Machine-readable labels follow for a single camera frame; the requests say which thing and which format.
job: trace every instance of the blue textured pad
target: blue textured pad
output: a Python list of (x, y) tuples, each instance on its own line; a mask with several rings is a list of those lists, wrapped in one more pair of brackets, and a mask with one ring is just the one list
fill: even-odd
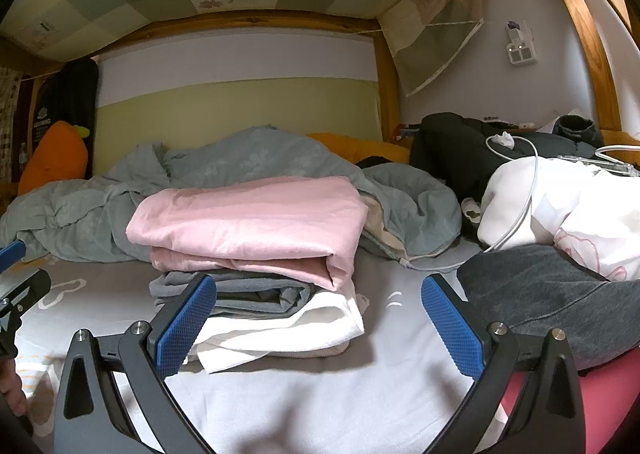
[(0, 250), (0, 274), (21, 260), (26, 253), (27, 248), (22, 241), (14, 241), (9, 246), (2, 248)]
[(215, 281), (207, 275), (160, 337), (156, 346), (156, 371), (160, 378), (178, 372), (209, 318), (217, 294)]
[(433, 277), (422, 282), (422, 305), (460, 373), (477, 380), (484, 371), (482, 344)]

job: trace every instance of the orange pillow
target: orange pillow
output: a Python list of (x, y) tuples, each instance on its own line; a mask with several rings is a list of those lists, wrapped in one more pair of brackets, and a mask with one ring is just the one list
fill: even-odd
[(409, 149), (399, 145), (373, 140), (358, 140), (332, 132), (312, 132), (307, 136), (317, 140), (332, 153), (351, 163), (358, 163), (369, 156), (383, 156), (390, 161), (409, 163)]
[(56, 122), (27, 163), (18, 184), (18, 196), (51, 181), (83, 178), (87, 161), (86, 147), (74, 126)]

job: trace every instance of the pink garment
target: pink garment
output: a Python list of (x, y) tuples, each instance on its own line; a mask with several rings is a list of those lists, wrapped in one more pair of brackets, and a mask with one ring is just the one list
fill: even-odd
[[(608, 364), (580, 377), (584, 405), (586, 454), (597, 454), (611, 439), (640, 395), (640, 348), (633, 348)], [(523, 373), (515, 373), (502, 399), (507, 414), (513, 410)]]
[(367, 206), (345, 177), (277, 177), (146, 198), (131, 243), (158, 270), (274, 272), (335, 291), (353, 275)]

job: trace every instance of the silver bolt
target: silver bolt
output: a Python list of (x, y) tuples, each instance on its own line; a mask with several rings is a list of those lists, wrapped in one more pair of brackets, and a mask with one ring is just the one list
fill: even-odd
[(492, 322), (491, 331), (495, 335), (504, 335), (507, 332), (507, 326), (504, 322)]
[(551, 335), (556, 340), (564, 340), (566, 338), (566, 333), (560, 328), (553, 328), (551, 330)]
[(129, 328), (129, 329), (131, 329), (131, 332), (134, 335), (142, 335), (142, 333), (144, 333), (147, 330), (148, 327), (149, 327), (149, 324), (147, 322), (145, 322), (143, 320), (139, 320), (137, 322), (134, 322), (131, 325), (131, 328)]
[(87, 340), (89, 338), (89, 330), (87, 329), (79, 329), (76, 331), (76, 340), (78, 342), (82, 342), (83, 340)]

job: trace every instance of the human hand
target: human hand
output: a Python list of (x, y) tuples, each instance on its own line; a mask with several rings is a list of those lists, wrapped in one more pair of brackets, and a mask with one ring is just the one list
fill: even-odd
[(27, 397), (22, 392), (22, 380), (15, 372), (15, 360), (0, 361), (0, 392), (16, 416), (27, 412)]

